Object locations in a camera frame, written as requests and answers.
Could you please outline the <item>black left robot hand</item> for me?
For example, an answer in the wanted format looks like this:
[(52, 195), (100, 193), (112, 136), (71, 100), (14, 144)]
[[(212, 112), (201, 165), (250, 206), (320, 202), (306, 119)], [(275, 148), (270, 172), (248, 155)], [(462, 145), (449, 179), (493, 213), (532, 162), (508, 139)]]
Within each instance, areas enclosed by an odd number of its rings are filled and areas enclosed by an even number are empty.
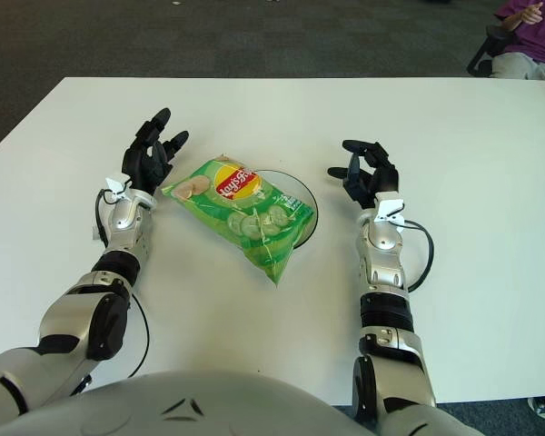
[(189, 138), (189, 133), (182, 131), (169, 141), (160, 141), (170, 117), (171, 111), (163, 108), (145, 121), (124, 153), (122, 173), (129, 177), (133, 189), (151, 196), (172, 171), (171, 161)]

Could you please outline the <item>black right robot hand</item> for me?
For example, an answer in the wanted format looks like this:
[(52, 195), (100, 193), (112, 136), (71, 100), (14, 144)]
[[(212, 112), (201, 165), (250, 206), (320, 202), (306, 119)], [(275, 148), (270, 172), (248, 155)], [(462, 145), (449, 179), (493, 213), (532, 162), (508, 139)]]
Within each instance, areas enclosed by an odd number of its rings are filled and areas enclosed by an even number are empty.
[(397, 192), (399, 173), (379, 142), (343, 140), (342, 147), (350, 152), (347, 167), (330, 167), (327, 174), (341, 180), (342, 187), (362, 209), (375, 207), (378, 193)]

